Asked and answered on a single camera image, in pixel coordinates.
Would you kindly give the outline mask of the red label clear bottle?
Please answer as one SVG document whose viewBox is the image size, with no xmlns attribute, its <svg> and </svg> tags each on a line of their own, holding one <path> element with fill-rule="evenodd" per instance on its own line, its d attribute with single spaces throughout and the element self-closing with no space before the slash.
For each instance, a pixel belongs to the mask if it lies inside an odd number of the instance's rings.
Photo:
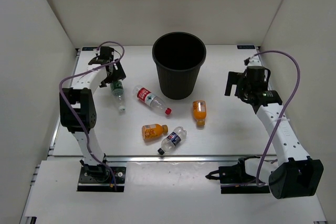
<svg viewBox="0 0 336 224">
<path fill-rule="evenodd" d="M 141 85 L 134 87 L 133 94 L 158 115 L 169 116 L 172 113 L 172 109 L 160 97 Z"/>
</svg>

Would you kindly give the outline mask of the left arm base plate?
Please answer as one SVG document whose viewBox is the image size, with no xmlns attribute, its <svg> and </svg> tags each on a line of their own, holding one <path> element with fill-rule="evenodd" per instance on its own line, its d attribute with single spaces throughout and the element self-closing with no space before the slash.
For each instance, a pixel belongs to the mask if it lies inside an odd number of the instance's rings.
<svg viewBox="0 0 336 224">
<path fill-rule="evenodd" d="M 100 171 L 90 172 L 87 167 L 81 167 L 77 191 L 80 192 L 124 192 L 127 168 L 125 166 L 111 166 L 116 180 L 111 183 L 112 176 L 106 170 L 106 174 Z"/>
</svg>

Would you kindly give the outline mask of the orange juice bottle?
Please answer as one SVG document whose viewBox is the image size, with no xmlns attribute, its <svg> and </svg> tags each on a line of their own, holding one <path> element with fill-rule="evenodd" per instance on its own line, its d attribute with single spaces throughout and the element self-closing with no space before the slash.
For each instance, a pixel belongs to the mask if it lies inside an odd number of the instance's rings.
<svg viewBox="0 0 336 224">
<path fill-rule="evenodd" d="M 141 128 L 142 137 L 145 142 L 152 141 L 154 139 L 157 139 L 161 135 L 167 134 L 169 131 L 168 126 L 163 124 L 149 124 L 144 125 Z"/>
</svg>

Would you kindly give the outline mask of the green label clear bottle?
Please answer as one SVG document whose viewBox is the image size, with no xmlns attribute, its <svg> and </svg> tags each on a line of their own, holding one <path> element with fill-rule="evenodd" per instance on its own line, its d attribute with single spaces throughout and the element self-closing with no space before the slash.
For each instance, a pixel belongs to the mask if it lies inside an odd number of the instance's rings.
<svg viewBox="0 0 336 224">
<path fill-rule="evenodd" d="M 125 112 L 124 88 L 120 80 L 110 84 L 113 102 L 120 112 Z"/>
</svg>

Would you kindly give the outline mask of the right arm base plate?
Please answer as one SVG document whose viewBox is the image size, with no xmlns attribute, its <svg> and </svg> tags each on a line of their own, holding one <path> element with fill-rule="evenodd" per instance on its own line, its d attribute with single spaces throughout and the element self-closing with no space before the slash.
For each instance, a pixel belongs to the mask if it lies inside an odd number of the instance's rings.
<svg viewBox="0 0 336 224">
<path fill-rule="evenodd" d="M 209 180 L 220 182 L 222 195 L 233 194 L 269 194 L 267 185 L 258 187 L 255 185 L 255 177 L 245 171 L 245 161 L 260 159 L 257 156 L 247 156 L 238 159 L 237 164 L 232 166 L 219 166 L 218 170 L 212 171 L 205 176 Z"/>
</svg>

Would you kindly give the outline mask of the orange juice bottle label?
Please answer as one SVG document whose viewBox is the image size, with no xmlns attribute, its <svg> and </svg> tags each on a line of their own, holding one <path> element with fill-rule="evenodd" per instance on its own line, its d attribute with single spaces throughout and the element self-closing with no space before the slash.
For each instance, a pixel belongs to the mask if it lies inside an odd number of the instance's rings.
<svg viewBox="0 0 336 224">
<path fill-rule="evenodd" d="M 198 127 L 205 126 L 206 103 L 203 100 L 193 102 L 193 117 Z"/>
</svg>

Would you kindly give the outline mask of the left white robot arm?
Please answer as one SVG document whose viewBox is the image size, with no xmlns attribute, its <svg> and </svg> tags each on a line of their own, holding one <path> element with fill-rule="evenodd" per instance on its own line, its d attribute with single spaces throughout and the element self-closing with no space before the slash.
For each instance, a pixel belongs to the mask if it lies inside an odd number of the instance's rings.
<svg viewBox="0 0 336 224">
<path fill-rule="evenodd" d="M 121 63 L 102 65 L 89 64 L 83 73 L 71 76 L 79 78 L 70 88 L 60 83 L 60 121 L 63 127 L 74 136 L 83 155 L 80 161 L 85 172 L 98 182 L 105 182 L 110 176 L 106 165 L 106 155 L 101 150 L 94 127 L 97 113 L 93 94 L 98 87 L 126 78 Z"/>
</svg>

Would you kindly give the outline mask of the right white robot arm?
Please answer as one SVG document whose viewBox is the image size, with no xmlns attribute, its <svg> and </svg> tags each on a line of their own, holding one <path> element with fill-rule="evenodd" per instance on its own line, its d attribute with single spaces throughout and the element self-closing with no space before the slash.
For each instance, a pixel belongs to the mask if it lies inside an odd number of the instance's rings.
<svg viewBox="0 0 336 224">
<path fill-rule="evenodd" d="M 236 87 L 235 96 L 252 106 L 262 122 L 274 147 L 277 163 L 263 158 L 249 158 L 236 168 L 236 177 L 247 182 L 256 178 L 268 185 L 277 199 L 313 196 L 320 182 L 323 165 L 312 159 L 297 139 L 279 94 L 268 88 L 270 70 L 262 66 L 249 66 L 243 73 L 228 73 L 225 95 Z"/>
</svg>

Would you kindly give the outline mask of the blue label clear bottle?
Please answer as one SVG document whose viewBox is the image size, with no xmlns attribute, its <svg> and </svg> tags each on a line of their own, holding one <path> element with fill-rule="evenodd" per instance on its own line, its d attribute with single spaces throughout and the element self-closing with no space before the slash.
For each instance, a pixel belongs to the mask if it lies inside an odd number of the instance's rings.
<svg viewBox="0 0 336 224">
<path fill-rule="evenodd" d="M 176 127 L 162 142 L 161 147 L 157 150 L 160 155 L 170 153 L 186 139 L 187 131 L 181 127 Z"/>
</svg>

